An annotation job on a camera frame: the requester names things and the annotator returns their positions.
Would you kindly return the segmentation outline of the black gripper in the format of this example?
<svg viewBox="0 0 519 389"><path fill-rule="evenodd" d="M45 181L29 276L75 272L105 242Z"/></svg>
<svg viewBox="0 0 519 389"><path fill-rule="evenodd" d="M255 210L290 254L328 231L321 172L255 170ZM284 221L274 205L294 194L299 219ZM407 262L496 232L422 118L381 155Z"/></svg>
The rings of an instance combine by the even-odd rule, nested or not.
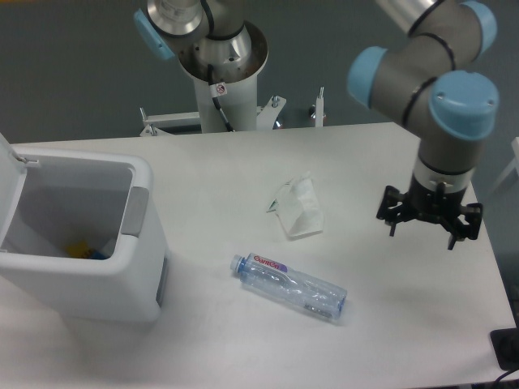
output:
<svg viewBox="0 0 519 389"><path fill-rule="evenodd" d="M390 227L390 237L395 235L398 224L414 219L441 224L450 233L448 250L453 250L457 242L476 240L483 221L481 203L461 205L465 192L430 190L412 176L407 193L394 186L385 187L376 218Z"/></svg>

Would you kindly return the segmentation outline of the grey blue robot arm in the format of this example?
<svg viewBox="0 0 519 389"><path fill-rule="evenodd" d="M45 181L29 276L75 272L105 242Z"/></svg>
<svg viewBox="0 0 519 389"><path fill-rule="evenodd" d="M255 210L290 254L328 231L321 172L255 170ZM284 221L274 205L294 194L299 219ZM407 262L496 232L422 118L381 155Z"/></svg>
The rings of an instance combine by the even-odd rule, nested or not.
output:
<svg viewBox="0 0 519 389"><path fill-rule="evenodd" d="M377 218L391 228L411 220L442 226L450 243L474 240L480 203L462 202L494 129L499 93L465 71L493 43L497 26L480 2L382 1L407 34L397 52L364 49L347 75L348 93L420 140L405 193L387 186ZM263 33L240 1L149 1L134 14L144 43L161 60L178 58L195 85L204 132L270 130L257 107L257 77L268 58Z"/></svg>

